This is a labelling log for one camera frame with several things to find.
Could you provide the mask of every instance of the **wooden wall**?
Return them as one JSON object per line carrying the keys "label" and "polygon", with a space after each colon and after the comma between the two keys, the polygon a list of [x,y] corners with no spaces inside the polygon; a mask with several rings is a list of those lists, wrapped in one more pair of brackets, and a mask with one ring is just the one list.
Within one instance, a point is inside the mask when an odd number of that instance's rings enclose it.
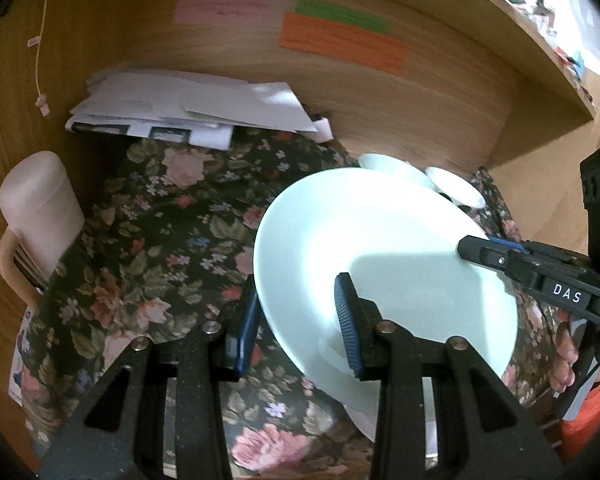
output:
{"label": "wooden wall", "polygon": [[[526,135],[519,138],[524,142],[531,135],[539,137],[544,139],[541,146],[526,153],[521,146],[509,146],[516,157],[508,162],[498,160],[498,150],[504,146],[497,146],[490,169],[524,238],[586,254],[587,214],[582,205],[580,161],[600,147],[600,76],[586,71],[583,83],[596,103],[595,120],[555,140],[547,140],[552,133],[534,128],[529,121]],[[538,115],[546,110],[544,104],[540,96],[535,108]],[[552,126],[562,125],[559,121],[545,125]]]}
{"label": "wooden wall", "polygon": [[448,25],[388,0],[327,0],[386,18],[409,45],[401,77],[280,48],[285,11],[273,0],[257,25],[176,25],[176,0],[134,0],[130,58],[141,66],[285,81],[326,111],[354,155],[372,151],[468,174],[485,164],[509,117],[520,76]]}
{"label": "wooden wall", "polygon": [[[51,115],[42,118],[36,101],[33,48],[42,0],[15,0],[0,18],[0,183],[20,160],[39,150],[53,150],[64,162],[83,206],[96,199],[106,154],[91,137],[63,131],[67,110],[84,97],[85,78],[122,58],[126,0],[50,0],[42,44],[40,84],[48,94]],[[5,222],[0,213],[0,236]],[[27,464],[36,464],[21,409],[7,395],[15,336],[25,305],[0,277],[0,429]]]}

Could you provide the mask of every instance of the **black clamp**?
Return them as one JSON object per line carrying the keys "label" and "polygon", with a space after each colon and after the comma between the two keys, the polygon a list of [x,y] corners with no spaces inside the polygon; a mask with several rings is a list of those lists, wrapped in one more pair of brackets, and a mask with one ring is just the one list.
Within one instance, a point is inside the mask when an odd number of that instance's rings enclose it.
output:
{"label": "black clamp", "polygon": [[538,242],[516,243],[500,238],[466,236],[458,255],[468,262],[499,270],[520,284],[523,292],[571,315],[572,335],[578,320],[579,357],[573,365],[575,382],[557,396],[554,413],[573,420],[593,386],[600,366],[600,274],[583,254]]}
{"label": "black clamp", "polygon": [[[466,339],[420,339],[383,320],[345,272],[334,293],[349,367],[361,381],[381,381],[370,480],[546,480],[561,471],[540,429]],[[433,386],[438,438],[430,470],[423,377]]]}

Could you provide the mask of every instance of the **white saucer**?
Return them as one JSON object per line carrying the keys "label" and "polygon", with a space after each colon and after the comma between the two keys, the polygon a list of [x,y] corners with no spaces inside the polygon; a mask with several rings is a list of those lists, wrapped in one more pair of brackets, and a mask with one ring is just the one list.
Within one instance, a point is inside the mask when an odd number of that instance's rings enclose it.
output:
{"label": "white saucer", "polygon": [[480,191],[461,176],[433,166],[429,166],[425,173],[435,185],[436,190],[447,195],[454,205],[465,205],[472,209],[486,207],[487,203]]}
{"label": "white saucer", "polygon": [[434,191],[437,190],[436,185],[423,171],[420,171],[407,161],[393,156],[381,155],[379,153],[365,153],[358,158],[358,164],[360,168],[365,168],[366,170],[381,171],[382,173],[403,178],[414,184],[428,187]]}
{"label": "white saucer", "polygon": [[[253,269],[264,314],[302,373],[362,413],[377,413],[379,383],[359,382],[347,364],[333,298],[340,272],[383,317],[436,341],[462,335],[501,375],[516,340],[516,301],[507,278],[458,257],[465,235],[486,237],[430,189],[362,168],[312,174],[260,223]],[[425,391],[432,406],[431,396]]]}

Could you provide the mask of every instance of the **blue strap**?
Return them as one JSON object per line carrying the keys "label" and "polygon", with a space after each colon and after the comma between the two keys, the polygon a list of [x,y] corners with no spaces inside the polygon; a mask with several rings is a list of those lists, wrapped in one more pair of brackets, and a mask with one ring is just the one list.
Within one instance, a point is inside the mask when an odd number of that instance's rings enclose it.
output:
{"label": "blue strap", "polygon": [[507,240],[506,238],[498,238],[496,236],[489,236],[489,240],[492,242],[496,242],[497,244],[506,245],[507,247],[511,247],[512,249],[517,249],[525,254],[529,254],[524,246],[518,242],[513,242],[512,240]]}

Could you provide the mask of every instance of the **floral tablecloth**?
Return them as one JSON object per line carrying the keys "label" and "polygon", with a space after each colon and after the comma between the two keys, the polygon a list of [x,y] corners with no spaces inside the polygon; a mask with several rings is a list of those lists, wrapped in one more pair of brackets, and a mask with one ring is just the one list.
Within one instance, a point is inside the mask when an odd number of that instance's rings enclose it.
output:
{"label": "floral tablecloth", "polygon": [[[217,152],[143,139],[80,237],[63,255],[28,328],[18,336],[27,428],[41,452],[80,398],[136,336],[184,336],[240,298],[256,229],[272,200],[300,178],[355,164],[339,146],[287,132],[238,129]],[[489,175],[471,212],[491,234],[519,239]],[[519,335],[503,381],[522,404],[546,387],[552,311],[518,293]],[[221,385],[234,478],[366,478],[372,443],[343,407],[302,376],[263,319],[251,368]],[[173,405],[168,397],[168,408]],[[165,472],[175,475],[166,432]]]}

